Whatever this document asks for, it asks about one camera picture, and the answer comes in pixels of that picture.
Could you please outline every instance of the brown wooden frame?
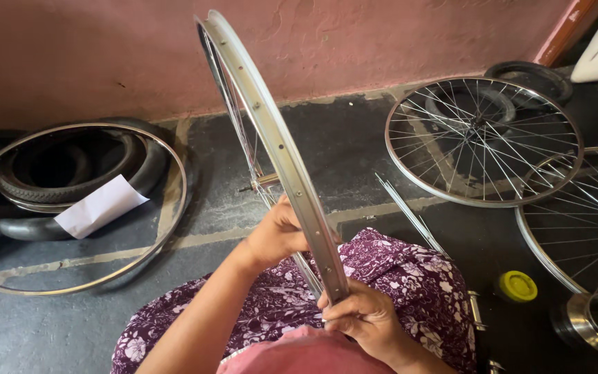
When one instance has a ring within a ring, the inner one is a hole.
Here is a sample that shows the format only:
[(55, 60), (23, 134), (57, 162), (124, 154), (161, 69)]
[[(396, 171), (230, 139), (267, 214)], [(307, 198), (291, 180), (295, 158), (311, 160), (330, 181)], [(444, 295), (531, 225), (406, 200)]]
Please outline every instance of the brown wooden frame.
[(558, 25), (558, 31), (548, 41), (548, 46), (536, 58), (536, 63), (553, 66), (583, 37), (598, 17), (598, 0), (580, 0), (568, 12)]

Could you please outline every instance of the floral fabric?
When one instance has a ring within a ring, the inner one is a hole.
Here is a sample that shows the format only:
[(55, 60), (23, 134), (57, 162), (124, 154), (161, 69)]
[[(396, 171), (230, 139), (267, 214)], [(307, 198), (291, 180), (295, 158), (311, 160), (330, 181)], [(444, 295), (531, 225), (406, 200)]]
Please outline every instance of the floral fabric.
[[(338, 248), (345, 274), (391, 297), (403, 329), (461, 373), (475, 372), (474, 327), (458, 269), (436, 251), (372, 228)], [(209, 275), (162, 295), (131, 317), (112, 355), (111, 374), (133, 374)], [(308, 325), (323, 327), (321, 311), (291, 259), (265, 270), (251, 287), (223, 357)]]

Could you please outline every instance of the pink cloth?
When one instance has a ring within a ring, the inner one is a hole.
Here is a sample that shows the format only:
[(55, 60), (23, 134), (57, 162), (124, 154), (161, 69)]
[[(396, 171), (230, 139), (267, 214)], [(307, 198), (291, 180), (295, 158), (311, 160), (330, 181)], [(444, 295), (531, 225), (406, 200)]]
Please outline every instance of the pink cloth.
[(252, 344), (220, 364), (217, 374), (394, 373), (339, 332), (302, 326), (277, 341)]

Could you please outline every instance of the yellow cap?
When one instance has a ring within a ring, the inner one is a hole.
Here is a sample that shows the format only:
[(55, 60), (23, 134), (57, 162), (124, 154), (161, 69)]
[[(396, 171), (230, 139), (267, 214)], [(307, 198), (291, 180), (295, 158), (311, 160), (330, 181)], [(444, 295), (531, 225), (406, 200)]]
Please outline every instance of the yellow cap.
[(525, 303), (537, 297), (537, 285), (531, 277), (520, 271), (507, 271), (500, 276), (500, 289), (511, 300)]

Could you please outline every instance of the metal wire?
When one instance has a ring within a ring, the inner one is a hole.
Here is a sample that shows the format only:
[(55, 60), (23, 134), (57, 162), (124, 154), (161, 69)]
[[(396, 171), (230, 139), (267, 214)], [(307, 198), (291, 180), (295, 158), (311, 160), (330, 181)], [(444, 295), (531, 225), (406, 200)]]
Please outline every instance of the metal wire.
[(389, 192), (391, 198), (396, 202), (396, 204), (398, 204), (398, 207), (401, 208), (403, 213), (405, 213), (407, 219), (410, 220), (410, 222), (412, 222), (412, 225), (415, 226), (417, 231), (421, 234), (421, 237), (424, 238), (426, 243), (428, 243), (428, 246), (431, 247), (431, 249), (440, 252), (442, 256), (444, 256), (445, 258), (452, 259), (442, 248), (442, 246), (435, 240), (433, 234), (431, 234), (431, 231), (428, 230), (428, 227), (426, 227), (426, 223), (423, 222), (423, 218), (418, 217), (416, 214), (414, 214), (414, 212), (412, 212), (412, 210), (407, 206), (403, 198), (400, 195), (398, 195), (398, 192), (396, 192), (396, 189), (391, 185), (391, 183), (389, 183), (389, 181), (383, 181), (382, 178), (380, 178), (380, 175), (378, 175), (377, 173), (375, 174), (375, 176), (378, 177), (378, 181), (380, 182), (380, 184), (382, 184), (384, 189), (387, 192)]

